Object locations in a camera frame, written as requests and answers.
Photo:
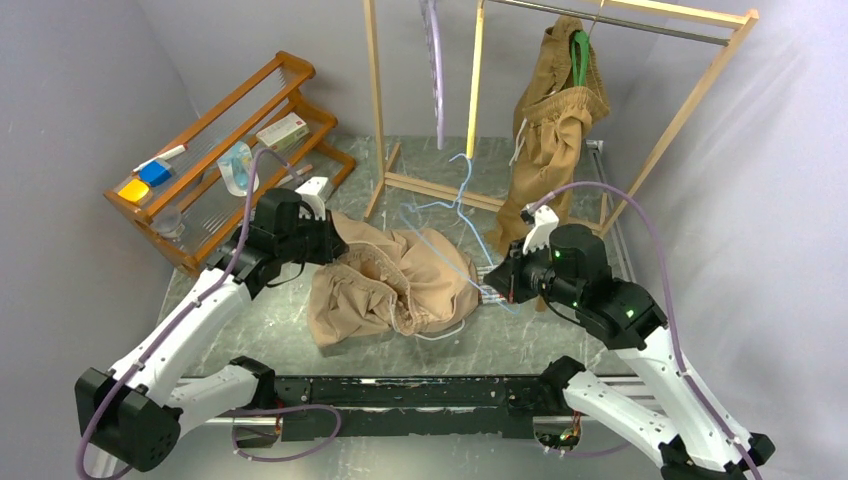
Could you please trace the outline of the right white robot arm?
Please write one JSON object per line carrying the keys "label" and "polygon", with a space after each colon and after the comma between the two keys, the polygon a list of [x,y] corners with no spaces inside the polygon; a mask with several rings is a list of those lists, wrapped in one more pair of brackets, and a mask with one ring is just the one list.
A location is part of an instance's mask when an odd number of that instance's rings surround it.
{"label": "right white robot arm", "polygon": [[554,228],[540,246],[513,242],[484,277],[510,303],[536,298],[573,310],[575,322],[641,379],[652,411],[564,356],[543,372],[542,406],[569,408],[604,424],[646,455],[665,479],[742,479],[775,453],[771,439],[736,422],[685,356],[671,323],[646,289],[612,274],[603,240],[579,224]]}

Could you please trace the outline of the beige shorts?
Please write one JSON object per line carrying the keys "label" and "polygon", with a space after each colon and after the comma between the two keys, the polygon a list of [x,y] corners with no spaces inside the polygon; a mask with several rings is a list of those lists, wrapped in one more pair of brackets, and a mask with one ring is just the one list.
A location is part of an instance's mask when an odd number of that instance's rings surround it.
{"label": "beige shorts", "polygon": [[312,275],[307,324],[317,346],[389,331],[437,334],[478,307],[477,269],[442,233],[381,231],[341,213],[333,222],[348,250]]}

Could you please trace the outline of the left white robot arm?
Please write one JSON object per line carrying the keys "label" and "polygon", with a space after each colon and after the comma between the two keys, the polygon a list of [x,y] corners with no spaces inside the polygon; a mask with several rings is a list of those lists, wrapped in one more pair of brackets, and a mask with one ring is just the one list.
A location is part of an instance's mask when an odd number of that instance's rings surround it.
{"label": "left white robot arm", "polygon": [[90,368],[79,377],[81,478],[89,476],[84,457],[90,445],[147,472],[207,420],[241,410],[261,416],[279,406],[274,370],[246,356],[201,380],[180,380],[230,320],[263,289],[278,286],[284,265],[325,265],[346,252],[325,205],[326,183],[317,177],[295,190],[267,190],[208,258],[190,293],[138,347],[107,371]]}

